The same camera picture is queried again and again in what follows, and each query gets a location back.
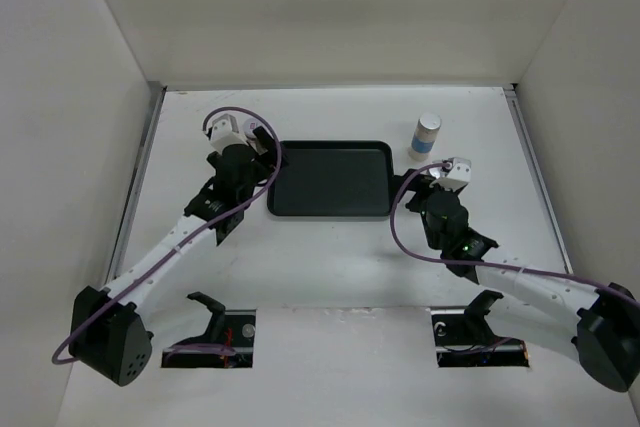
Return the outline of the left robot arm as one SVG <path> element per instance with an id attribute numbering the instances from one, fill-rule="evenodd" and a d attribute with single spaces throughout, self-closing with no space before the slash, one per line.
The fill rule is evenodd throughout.
<path id="1" fill-rule="evenodd" d="M 221 244 L 285 163 L 272 128 L 259 126 L 253 133 L 256 147 L 238 142 L 209 155 L 213 177 L 141 261 L 106 286 L 87 286 L 77 294 L 64 344 L 72 360 L 120 387 L 141 374 L 156 342 L 152 317 L 164 293 L 185 279 L 182 262 L 203 241 Z"/>

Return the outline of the blue label shaker bottle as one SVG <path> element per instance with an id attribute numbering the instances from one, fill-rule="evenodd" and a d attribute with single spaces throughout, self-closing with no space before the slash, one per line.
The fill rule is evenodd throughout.
<path id="1" fill-rule="evenodd" d="M 408 147 L 408 155 L 416 162 L 426 160 L 436 142 L 442 125 L 441 118 L 433 113 L 424 113 L 417 121 Z"/>

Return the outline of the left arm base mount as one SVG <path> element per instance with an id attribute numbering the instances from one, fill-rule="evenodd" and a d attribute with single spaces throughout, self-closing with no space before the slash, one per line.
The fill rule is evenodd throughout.
<path id="1" fill-rule="evenodd" d="M 207 324 L 163 350 L 165 369 L 247 369 L 253 367 L 256 310 L 228 310 L 201 292 L 187 296 L 207 311 Z"/>

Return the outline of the red label spice jar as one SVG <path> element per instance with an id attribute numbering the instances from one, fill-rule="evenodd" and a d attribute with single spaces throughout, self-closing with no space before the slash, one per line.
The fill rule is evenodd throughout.
<path id="1" fill-rule="evenodd" d="M 244 124 L 243 124 L 243 132 L 244 135 L 248 138 L 248 139 L 255 139 L 256 138 L 256 134 L 254 133 L 254 131 L 261 127 L 262 124 L 255 118 L 248 118 Z"/>

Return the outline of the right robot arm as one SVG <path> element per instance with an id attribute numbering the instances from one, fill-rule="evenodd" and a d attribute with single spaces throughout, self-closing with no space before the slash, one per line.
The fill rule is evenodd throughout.
<path id="1" fill-rule="evenodd" d="M 391 180 L 391 207 L 406 192 L 435 263 L 482 287 L 465 308 L 464 331 L 489 344 L 515 338 L 561 354 L 600 385 L 626 393 L 639 376 L 639 302 L 625 287 L 529 266 L 469 225 L 459 195 L 469 164 L 452 159 L 410 169 Z"/>

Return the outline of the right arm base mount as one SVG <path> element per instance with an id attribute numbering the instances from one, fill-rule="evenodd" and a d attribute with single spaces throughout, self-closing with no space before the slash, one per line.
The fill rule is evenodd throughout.
<path id="1" fill-rule="evenodd" d="M 497 336 L 487 323 L 503 295 L 485 290 L 467 306 L 431 310 L 436 361 L 440 368 L 529 367 L 523 341 Z"/>

